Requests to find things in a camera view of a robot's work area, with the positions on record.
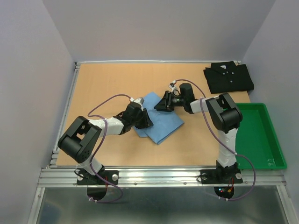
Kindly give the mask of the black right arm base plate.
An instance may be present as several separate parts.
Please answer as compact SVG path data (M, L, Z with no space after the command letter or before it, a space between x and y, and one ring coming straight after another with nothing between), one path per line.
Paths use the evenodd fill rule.
M204 169L200 171L197 180L202 184L240 184L243 183L241 171L239 169L224 172L216 169Z

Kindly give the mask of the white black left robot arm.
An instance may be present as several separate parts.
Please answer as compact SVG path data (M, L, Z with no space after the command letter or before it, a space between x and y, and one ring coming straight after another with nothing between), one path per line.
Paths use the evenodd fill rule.
M104 166L92 152L99 138L122 135L131 130L153 127L147 109L131 102L127 108L111 118L87 119L78 116L58 140L58 148L75 160L88 173L88 179L98 184L103 181Z

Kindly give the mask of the light blue long sleeve shirt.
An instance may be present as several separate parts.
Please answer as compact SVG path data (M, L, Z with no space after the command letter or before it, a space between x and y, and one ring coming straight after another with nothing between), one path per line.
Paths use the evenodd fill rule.
M147 109L152 127L134 130L141 138L149 137L157 145L161 144L177 129L179 129L184 121L175 112L160 112L154 109L154 106L160 101L160 97L151 92L144 98L143 107Z

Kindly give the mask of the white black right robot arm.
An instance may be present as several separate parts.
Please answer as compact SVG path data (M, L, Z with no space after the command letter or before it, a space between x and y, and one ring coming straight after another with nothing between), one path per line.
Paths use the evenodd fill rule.
M212 123L218 131L218 136L212 134L219 143L219 154L215 169L204 169L198 176L203 184L220 184L235 181L242 183L241 172L236 161L236 135L242 121L242 113L228 93L216 97L196 99L189 83L183 83L179 89L171 83L170 91L166 91L154 109L162 112L174 111L181 106L189 114L210 114Z

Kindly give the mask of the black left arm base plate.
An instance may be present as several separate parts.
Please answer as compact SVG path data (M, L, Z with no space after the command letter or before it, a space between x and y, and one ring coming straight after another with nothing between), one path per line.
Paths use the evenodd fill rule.
M77 176L77 185L87 186L87 185L105 185L106 183L99 179L96 175L91 175L83 168L77 168L74 171L75 175ZM98 172L103 179L106 181L117 185L119 179L119 171L118 170L105 170L101 169Z

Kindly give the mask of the green plastic tray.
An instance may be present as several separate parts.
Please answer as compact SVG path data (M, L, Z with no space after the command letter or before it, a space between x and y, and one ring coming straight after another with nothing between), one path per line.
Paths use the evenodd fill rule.
M236 136L236 152L246 156L256 170L287 169L266 105L238 103L237 106L243 120Z

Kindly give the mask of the folded black shirt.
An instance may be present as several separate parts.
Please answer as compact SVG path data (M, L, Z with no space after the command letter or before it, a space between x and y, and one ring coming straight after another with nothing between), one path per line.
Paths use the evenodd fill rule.
M233 61L212 63L204 69L204 75L212 94L254 89L245 64L236 65Z

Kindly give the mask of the aluminium table frame rail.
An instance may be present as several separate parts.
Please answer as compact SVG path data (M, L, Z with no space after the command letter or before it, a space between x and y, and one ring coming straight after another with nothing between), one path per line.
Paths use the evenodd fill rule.
M205 61L94 61L77 62L61 128L65 128L72 107L77 98L75 93L85 81L83 76L89 73L123 71L126 75L144 74L149 76L149 69L158 75L169 73L173 76L181 72L188 79L195 78L203 89L207 88L203 69L209 65ZM180 198L180 214L170 217L169 223L223 223L223 224L295 224L297 216L289 198L286 180L280 170L258 170L256 175L244 170L244 182L240 188L255 183L253 194L249 198L236 201L232 207L234 212L229 214L216 213L222 207L220 199L213 198L211 186L201 184L197 177L205 165L197 166L117 166L120 172L120 186L123 190L144 191L142 197L125 197L125 202L142 203L146 208L158 210L160 199L151 198L153 192L160 190L179 190L191 193L188 199ZM53 149L50 164L40 172L34 202L28 222L30 224L79 223L76 205L84 205L85 223L124 223L136 222L144 213L144 209L135 205L133 209L120 214L120 208L127 204L117 204L113 212L103 209L96 210L95 203L87 202L85 196L75 197L82 193L82 186L75 182L72 163L58 148Z

